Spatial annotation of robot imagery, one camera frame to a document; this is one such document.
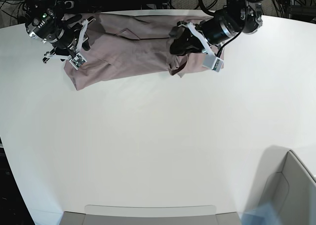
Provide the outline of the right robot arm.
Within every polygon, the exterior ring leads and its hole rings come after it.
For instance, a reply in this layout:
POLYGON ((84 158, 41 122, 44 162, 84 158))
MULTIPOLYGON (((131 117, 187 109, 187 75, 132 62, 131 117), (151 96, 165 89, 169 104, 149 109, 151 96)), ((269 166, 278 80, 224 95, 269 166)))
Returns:
POLYGON ((76 13, 82 0, 26 0, 25 23, 28 35, 53 49, 45 54, 71 56, 77 54, 80 33, 83 33, 82 48, 90 50, 89 37, 83 30, 83 17, 76 13))

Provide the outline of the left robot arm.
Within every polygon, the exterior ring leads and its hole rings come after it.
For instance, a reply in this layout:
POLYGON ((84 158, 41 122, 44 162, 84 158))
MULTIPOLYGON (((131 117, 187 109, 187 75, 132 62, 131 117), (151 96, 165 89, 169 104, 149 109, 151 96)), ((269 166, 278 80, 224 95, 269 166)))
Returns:
POLYGON ((211 19, 198 24, 180 21, 170 35, 174 38, 170 53, 184 56, 189 53, 207 53, 220 57, 225 46, 241 33, 251 34, 262 26, 262 1, 226 0, 226 5, 210 11, 198 0, 201 10, 211 19))

